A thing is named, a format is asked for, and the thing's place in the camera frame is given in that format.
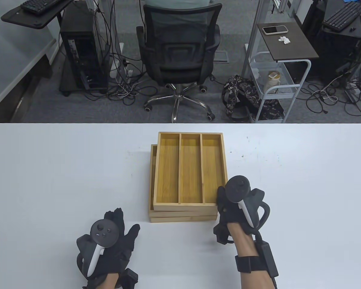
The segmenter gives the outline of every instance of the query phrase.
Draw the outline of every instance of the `black keyboard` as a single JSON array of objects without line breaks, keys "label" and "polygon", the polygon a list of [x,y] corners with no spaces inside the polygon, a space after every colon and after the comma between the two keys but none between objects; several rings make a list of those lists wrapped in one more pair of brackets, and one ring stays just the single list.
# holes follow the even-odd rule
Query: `black keyboard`
[{"label": "black keyboard", "polygon": [[40,15],[61,1],[63,0],[28,0],[21,4],[20,7],[25,11]]},{"label": "black keyboard", "polygon": [[361,2],[348,2],[322,24],[333,31],[341,32],[361,14]]}]

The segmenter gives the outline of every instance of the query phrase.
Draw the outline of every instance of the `office chair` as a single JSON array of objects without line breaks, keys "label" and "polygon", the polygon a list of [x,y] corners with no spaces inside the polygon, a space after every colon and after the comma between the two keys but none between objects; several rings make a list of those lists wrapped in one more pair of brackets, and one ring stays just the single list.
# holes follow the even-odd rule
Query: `office chair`
[{"label": "office chair", "polygon": [[143,6],[146,20],[144,28],[136,28],[140,56],[148,75],[159,86],[173,90],[171,95],[150,97],[144,104],[146,111],[153,109],[151,103],[160,99],[174,98],[173,123],[176,123],[179,103],[196,103],[207,111],[212,121],[215,116],[205,103],[185,95],[191,88],[202,86],[214,68],[214,54],[221,41],[216,25],[222,4],[196,9],[165,9]]}]

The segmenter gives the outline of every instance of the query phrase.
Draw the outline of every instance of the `chair wheel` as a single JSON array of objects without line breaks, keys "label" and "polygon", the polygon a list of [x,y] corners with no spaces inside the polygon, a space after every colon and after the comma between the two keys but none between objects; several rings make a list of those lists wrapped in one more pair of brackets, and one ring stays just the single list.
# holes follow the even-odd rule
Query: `chair wheel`
[{"label": "chair wheel", "polygon": [[209,121],[213,121],[213,120],[215,119],[214,113],[208,114],[208,115],[207,115],[207,119],[208,119]]},{"label": "chair wheel", "polygon": [[207,92],[207,87],[204,86],[204,85],[200,85],[200,86],[199,86],[199,91],[200,91],[201,93],[206,93],[206,92]]},{"label": "chair wheel", "polygon": [[150,105],[150,104],[148,104],[148,105],[146,105],[146,106],[144,107],[144,110],[149,113],[150,111],[153,110],[153,106]]}]

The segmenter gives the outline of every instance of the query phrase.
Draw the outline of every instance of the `white table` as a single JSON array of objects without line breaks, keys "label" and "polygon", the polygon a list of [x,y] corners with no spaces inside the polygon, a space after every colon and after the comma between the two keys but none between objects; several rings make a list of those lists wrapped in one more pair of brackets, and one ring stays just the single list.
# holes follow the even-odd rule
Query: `white table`
[{"label": "white table", "polygon": [[76,238],[139,223],[137,289],[240,288],[213,222],[148,223],[159,131],[223,132],[229,177],[266,192],[279,288],[361,288],[361,124],[0,124],[0,289],[75,289]]}]

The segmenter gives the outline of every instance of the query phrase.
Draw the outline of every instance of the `smartphone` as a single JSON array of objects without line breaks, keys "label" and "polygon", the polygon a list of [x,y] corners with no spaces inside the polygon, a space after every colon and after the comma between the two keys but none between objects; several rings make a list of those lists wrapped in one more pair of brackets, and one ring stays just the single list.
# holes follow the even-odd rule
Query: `smartphone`
[{"label": "smartphone", "polygon": [[265,35],[284,34],[289,31],[285,25],[263,27],[262,30]]}]

